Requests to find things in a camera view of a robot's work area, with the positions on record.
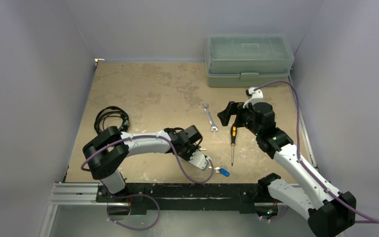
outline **blue object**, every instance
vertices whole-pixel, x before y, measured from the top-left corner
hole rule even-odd
[[[221,173],[222,175],[224,175],[226,177],[230,176],[230,173],[227,170],[223,169],[223,168],[219,169],[219,173]]]

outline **white wall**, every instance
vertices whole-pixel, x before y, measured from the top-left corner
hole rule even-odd
[[[320,171],[379,218],[379,0],[326,0],[295,57],[293,80]],[[346,233],[379,236],[379,225]]]
[[[63,0],[0,0],[0,236],[36,237],[93,74]]]
[[[95,58],[203,60],[211,33],[285,32],[297,49],[323,0],[67,0]]]

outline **white robotic arm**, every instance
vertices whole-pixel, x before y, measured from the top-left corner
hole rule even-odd
[[[317,236],[335,236],[352,226],[355,213],[327,192],[330,191],[352,208],[356,207],[355,197],[350,192],[341,193],[303,156],[298,157],[297,146],[276,126],[272,105],[263,102],[264,96],[260,90],[251,87],[246,90],[246,94],[246,102],[230,101],[226,109],[218,113],[222,125],[227,126],[230,116],[236,115],[233,124],[251,131],[256,136],[259,148],[283,166],[301,187],[293,188],[278,175],[270,174],[258,181],[258,196],[269,196],[286,203],[308,221]]]
[[[202,136],[195,126],[187,129],[166,128],[155,133],[119,132],[108,127],[83,147],[92,177],[116,194],[125,189],[126,183],[117,168],[130,156],[145,153],[171,153],[174,146],[179,157],[201,170],[206,170],[210,158],[199,150]]]
[[[290,175],[297,181],[304,192],[288,185],[284,180],[278,179],[268,187],[271,197],[286,203],[289,207],[300,213],[305,219],[309,218],[309,209],[319,209],[326,201],[330,202],[334,198],[323,190],[323,188],[314,180],[313,177],[303,168],[297,159],[297,146],[288,144],[281,148],[281,151],[275,152],[274,160],[286,169]],[[320,175],[313,166],[305,162],[313,174],[335,194],[339,189],[329,183]]]

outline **stained surface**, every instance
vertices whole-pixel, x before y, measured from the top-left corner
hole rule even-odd
[[[101,63],[98,65],[85,112],[72,153],[67,182],[97,182],[91,174],[80,170],[85,160],[82,147],[96,133],[93,123],[97,113],[107,106],[118,106],[130,116],[128,132],[157,132],[166,127],[186,128],[195,125],[204,137],[201,144],[214,165],[230,172],[229,177],[215,174],[213,183],[256,183],[274,172],[289,183],[295,180],[279,164],[264,154],[255,137],[245,128],[238,129],[234,166],[230,164],[230,126],[223,127],[217,113],[229,101],[247,100],[246,88],[210,88],[207,86],[203,63]],[[296,109],[291,91],[286,85],[262,90],[265,101],[273,105],[277,126],[293,140],[296,137]],[[208,117],[201,107],[209,104],[218,132],[210,131]],[[120,125],[120,119],[108,120],[107,125]],[[306,149],[301,139],[301,151]],[[208,177],[210,170],[201,171],[182,162],[187,173],[197,180]],[[189,182],[171,154],[144,154],[128,157],[119,167],[127,182]]]

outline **plastic storage box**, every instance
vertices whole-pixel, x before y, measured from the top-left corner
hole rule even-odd
[[[294,55],[284,34],[210,35],[205,62],[210,87],[260,86],[286,79]]]

